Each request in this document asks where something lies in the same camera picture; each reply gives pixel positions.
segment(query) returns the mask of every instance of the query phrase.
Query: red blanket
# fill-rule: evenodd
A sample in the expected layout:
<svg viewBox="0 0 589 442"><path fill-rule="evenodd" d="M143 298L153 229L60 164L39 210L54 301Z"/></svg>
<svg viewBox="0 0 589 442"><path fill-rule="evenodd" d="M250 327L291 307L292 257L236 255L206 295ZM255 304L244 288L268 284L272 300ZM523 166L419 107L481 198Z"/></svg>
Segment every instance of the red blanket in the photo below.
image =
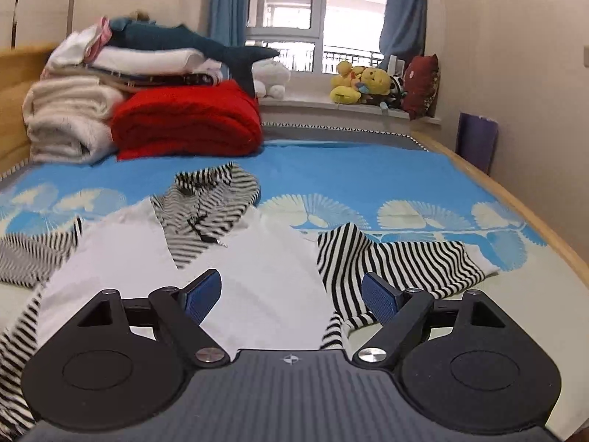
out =
<svg viewBox="0 0 589 442"><path fill-rule="evenodd" d="M234 80L158 88L121 104L111 121L118 159L175 154L244 156L262 143L260 113Z"/></svg>

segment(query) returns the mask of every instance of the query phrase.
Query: blue gripper pad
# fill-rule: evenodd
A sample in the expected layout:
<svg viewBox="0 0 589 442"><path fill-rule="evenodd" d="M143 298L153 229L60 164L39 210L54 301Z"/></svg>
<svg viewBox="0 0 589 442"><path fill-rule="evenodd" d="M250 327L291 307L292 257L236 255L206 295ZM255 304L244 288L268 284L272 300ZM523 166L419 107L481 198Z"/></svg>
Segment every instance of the blue gripper pad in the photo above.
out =
<svg viewBox="0 0 589 442"><path fill-rule="evenodd" d="M403 304L402 292L373 272L364 275L361 292L364 304L382 325L390 321Z"/></svg>
<svg viewBox="0 0 589 442"><path fill-rule="evenodd" d="M186 295L184 312L200 324L221 297L221 275L215 271Z"/></svg>

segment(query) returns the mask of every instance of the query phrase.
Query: white fabric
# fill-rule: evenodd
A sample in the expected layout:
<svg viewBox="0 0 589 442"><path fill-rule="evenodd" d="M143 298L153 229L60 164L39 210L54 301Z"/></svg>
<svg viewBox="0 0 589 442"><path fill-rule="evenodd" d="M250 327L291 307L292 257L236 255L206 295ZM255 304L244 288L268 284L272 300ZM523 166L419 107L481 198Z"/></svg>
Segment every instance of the white fabric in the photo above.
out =
<svg viewBox="0 0 589 442"><path fill-rule="evenodd" d="M39 346L102 289L142 298L161 286L183 287L213 267L222 294L201 327L231 357L240 348L319 348L334 307L316 269L316 249L255 208L239 226L225 237L227 248L213 246L178 270L149 199L89 225L46 285Z"/></svg>
<svg viewBox="0 0 589 442"><path fill-rule="evenodd" d="M483 271L485 277L490 276L499 272L499 268L489 261L481 252L481 248L474 244L464 244L464 249L470 257L470 260L474 262L479 269Z"/></svg>
<svg viewBox="0 0 589 442"><path fill-rule="evenodd" d="M126 75L185 75L204 63L202 53L193 48L166 51L139 51L106 46L92 66Z"/></svg>
<svg viewBox="0 0 589 442"><path fill-rule="evenodd" d="M95 76L45 79L31 86L22 105L22 115L25 123L40 111L107 119L123 100L120 91L101 85Z"/></svg>
<svg viewBox="0 0 589 442"><path fill-rule="evenodd" d="M51 53L45 70L50 71L56 67L80 64L92 45L98 41L100 35L102 35L100 25L92 25L80 32L72 32Z"/></svg>
<svg viewBox="0 0 589 442"><path fill-rule="evenodd" d="M22 106L31 158L35 162L91 164L114 151L102 122L124 100L93 76L69 76L34 83Z"/></svg>

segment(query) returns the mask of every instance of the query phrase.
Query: stuffed toy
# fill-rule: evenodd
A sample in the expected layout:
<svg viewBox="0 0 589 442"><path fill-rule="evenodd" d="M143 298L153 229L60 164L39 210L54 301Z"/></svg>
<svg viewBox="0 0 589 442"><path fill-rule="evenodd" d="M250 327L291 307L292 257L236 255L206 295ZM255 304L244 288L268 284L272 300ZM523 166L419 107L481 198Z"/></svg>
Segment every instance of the stuffed toy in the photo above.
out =
<svg viewBox="0 0 589 442"><path fill-rule="evenodd" d="M360 100L361 93L354 88L345 87L344 85L334 88L329 94L329 98L334 103L343 105L352 105Z"/></svg>
<svg viewBox="0 0 589 442"><path fill-rule="evenodd" d="M337 87L352 87L359 81L358 77L361 74L361 72L356 73L354 70L360 69L363 70L363 67L352 67L352 64L349 61L340 61L338 63L338 66L336 66L338 74L331 79L332 89Z"/></svg>
<svg viewBox="0 0 589 442"><path fill-rule="evenodd" d="M391 77L383 69L366 68L362 72L360 82L356 87L364 87L367 90L360 91L361 93L386 96L391 90Z"/></svg>
<svg viewBox="0 0 589 442"><path fill-rule="evenodd" d="M391 88L387 95L362 94L361 103L379 106L381 109L400 109L407 94L403 89L403 80L399 76L391 77Z"/></svg>
<svg viewBox="0 0 589 442"><path fill-rule="evenodd" d="M285 84L290 80L290 70L282 63L273 59L261 60L253 64L251 73L258 98L285 98Z"/></svg>

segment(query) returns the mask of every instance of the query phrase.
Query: red pillow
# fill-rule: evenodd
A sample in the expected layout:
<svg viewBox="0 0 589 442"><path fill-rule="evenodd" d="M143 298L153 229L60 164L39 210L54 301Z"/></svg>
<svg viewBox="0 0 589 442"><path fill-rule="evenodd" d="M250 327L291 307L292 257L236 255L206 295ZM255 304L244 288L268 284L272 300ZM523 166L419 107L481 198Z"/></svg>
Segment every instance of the red pillow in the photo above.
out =
<svg viewBox="0 0 589 442"><path fill-rule="evenodd" d="M423 117L434 102L440 84L440 66L437 55L416 56L405 71L403 79L407 95L403 110L410 119Z"/></svg>
<svg viewBox="0 0 589 442"><path fill-rule="evenodd" d="M257 99L234 80L215 87L144 90L111 121L118 159L197 154L244 156L262 143Z"/></svg>

